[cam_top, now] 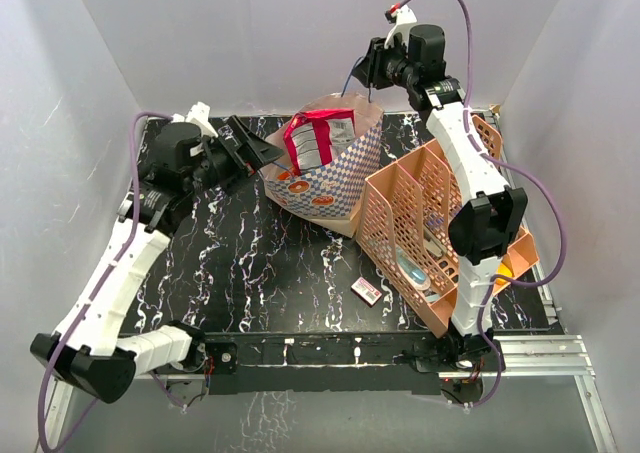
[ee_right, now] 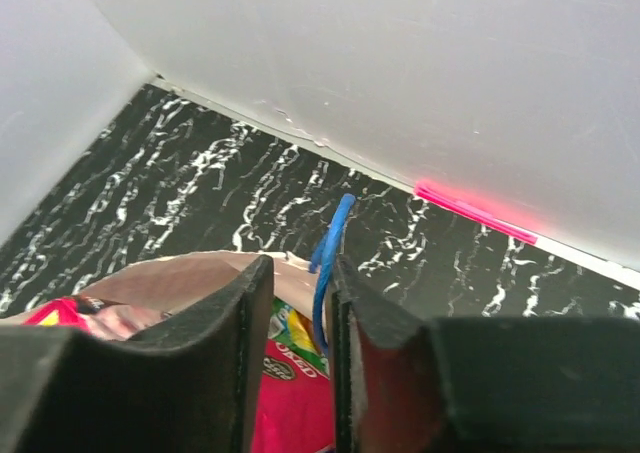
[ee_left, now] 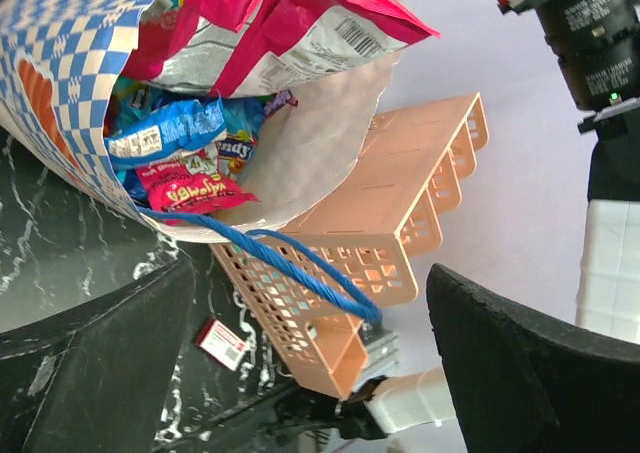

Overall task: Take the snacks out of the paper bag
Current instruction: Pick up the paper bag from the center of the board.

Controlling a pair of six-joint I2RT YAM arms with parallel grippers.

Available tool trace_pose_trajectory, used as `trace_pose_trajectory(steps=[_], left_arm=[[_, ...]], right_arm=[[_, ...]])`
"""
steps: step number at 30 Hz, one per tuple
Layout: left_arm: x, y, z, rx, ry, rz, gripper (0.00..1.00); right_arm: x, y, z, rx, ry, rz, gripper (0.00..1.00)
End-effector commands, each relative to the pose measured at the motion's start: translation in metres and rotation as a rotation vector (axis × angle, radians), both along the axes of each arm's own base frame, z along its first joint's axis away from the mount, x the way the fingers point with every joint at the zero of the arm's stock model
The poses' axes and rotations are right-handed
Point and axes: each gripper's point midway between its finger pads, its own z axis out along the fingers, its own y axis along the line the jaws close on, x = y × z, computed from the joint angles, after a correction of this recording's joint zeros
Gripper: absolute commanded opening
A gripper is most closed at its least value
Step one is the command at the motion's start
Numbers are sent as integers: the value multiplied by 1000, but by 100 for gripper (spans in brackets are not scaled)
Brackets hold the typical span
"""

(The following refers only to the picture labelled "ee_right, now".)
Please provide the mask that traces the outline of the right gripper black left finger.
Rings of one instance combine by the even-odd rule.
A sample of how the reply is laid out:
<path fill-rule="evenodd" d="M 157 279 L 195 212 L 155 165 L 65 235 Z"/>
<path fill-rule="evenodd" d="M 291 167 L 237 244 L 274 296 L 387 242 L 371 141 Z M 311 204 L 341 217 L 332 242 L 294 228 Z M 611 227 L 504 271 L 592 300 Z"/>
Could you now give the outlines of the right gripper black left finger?
<path fill-rule="evenodd" d="M 265 255 L 127 341 L 1 330 L 5 452 L 246 452 L 274 293 Z"/>

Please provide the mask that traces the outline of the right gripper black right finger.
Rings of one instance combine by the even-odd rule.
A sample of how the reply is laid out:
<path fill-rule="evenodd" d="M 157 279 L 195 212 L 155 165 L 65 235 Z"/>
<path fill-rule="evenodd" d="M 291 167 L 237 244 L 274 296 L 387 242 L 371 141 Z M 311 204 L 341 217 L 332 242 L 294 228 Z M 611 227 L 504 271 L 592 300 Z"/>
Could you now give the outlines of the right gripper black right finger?
<path fill-rule="evenodd" d="M 422 319 L 344 260 L 330 290 L 339 452 L 635 452 L 639 326 Z"/>

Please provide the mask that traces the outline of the checkered paper bag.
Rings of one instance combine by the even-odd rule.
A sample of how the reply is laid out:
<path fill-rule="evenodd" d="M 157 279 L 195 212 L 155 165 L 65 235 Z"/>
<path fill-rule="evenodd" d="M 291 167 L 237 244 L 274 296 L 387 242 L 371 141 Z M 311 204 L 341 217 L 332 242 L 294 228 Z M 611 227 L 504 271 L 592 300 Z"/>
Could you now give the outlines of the checkered paper bag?
<path fill-rule="evenodd" d="M 290 252 L 266 254 L 274 263 L 274 296 L 311 321 L 323 353 L 328 352 L 325 294 L 354 204 L 354 195 L 343 195 L 310 260 Z M 209 251 L 131 264 L 78 294 L 4 318 L 1 325 L 73 327 L 103 340 L 124 341 L 225 287 L 258 257 Z"/>

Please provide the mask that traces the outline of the pink snack bag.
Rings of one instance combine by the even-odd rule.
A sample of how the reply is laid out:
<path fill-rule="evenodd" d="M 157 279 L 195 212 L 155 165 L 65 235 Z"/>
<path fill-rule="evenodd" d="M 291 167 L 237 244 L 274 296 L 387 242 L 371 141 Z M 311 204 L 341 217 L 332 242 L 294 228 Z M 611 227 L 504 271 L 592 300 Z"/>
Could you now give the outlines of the pink snack bag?
<path fill-rule="evenodd" d="M 65 326 L 103 340 L 124 341 L 169 312 L 73 295 L 28 312 L 21 325 Z M 331 452 L 335 441 L 327 360 L 310 321 L 279 298 L 272 302 L 257 402 L 253 452 Z"/>

